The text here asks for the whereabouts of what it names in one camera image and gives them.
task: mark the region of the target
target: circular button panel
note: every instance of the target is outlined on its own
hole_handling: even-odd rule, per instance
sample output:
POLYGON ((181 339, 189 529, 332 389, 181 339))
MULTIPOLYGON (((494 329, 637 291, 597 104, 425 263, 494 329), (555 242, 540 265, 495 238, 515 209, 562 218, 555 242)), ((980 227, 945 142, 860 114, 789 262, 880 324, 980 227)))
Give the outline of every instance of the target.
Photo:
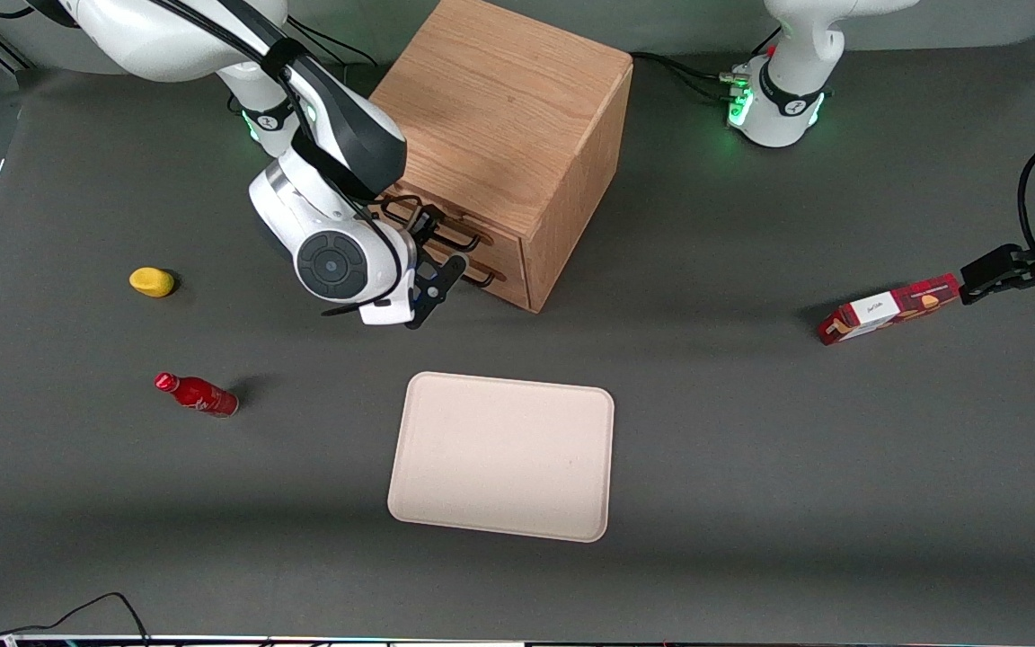
POLYGON ((353 298, 365 287, 365 255, 346 234, 314 234, 298 249, 298 275, 322 298, 353 298))

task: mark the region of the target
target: beige tray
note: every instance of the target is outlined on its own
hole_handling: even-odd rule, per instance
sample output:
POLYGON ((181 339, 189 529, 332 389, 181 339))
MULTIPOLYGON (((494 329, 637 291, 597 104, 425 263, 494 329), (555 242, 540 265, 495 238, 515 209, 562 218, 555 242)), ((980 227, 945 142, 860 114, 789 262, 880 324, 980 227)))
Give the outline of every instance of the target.
POLYGON ((596 541, 612 447, 603 389, 419 373, 387 504, 415 524, 596 541))

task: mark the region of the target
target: bottle cap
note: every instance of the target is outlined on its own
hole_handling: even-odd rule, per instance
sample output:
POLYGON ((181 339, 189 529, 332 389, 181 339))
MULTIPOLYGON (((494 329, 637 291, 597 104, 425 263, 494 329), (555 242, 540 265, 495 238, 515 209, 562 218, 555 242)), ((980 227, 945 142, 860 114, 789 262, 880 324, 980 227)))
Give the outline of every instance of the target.
POLYGON ((159 376, 154 378, 154 385, 165 392, 171 392, 178 388, 178 378, 170 373, 159 373, 159 376))

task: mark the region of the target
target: white label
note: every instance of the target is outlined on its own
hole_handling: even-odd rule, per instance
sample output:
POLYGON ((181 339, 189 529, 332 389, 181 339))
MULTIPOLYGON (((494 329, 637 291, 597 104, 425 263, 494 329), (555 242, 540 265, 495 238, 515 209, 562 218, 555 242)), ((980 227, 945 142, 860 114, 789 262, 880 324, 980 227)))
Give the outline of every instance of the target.
POLYGON ((842 340, 851 340, 859 335, 871 332, 892 318, 900 315, 900 307, 896 305, 896 299, 892 298, 891 292, 882 292, 880 295, 855 300, 850 307, 854 308, 859 324, 855 326, 842 340))

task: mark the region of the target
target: red box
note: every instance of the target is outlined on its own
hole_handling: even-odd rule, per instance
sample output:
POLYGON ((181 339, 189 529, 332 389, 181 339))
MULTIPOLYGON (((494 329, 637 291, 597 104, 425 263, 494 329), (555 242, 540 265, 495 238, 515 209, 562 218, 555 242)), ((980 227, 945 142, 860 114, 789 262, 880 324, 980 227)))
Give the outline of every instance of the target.
POLYGON ((825 345, 837 344, 937 312, 945 303, 956 300, 959 290, 960 283, 955 275, 938 275, 927 282, 845 303, 822 321, 817 331, 825 345))

